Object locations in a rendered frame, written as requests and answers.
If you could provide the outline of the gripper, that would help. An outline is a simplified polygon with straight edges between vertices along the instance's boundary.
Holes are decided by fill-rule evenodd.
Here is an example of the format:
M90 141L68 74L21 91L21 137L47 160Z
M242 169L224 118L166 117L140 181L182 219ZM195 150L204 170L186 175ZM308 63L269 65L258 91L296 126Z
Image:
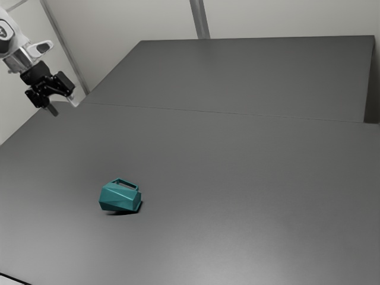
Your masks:
M75 84L62 71L53 75L43 61L23 71L20 78L27 86L25 94L33 105L48 111L54 117L57 117L59 112L50 102L49 96L57 90L58 94L65 97L73 107L79 105L78 99L74 96Z

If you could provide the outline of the teal faceted mug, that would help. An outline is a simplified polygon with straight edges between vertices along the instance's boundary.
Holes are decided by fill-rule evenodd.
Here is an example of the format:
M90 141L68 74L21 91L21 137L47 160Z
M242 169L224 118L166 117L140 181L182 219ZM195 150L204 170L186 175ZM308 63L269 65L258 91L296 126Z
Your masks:
M137 212L142 198L138 185L116 178L102 187L99 196L100 208L104 211Z

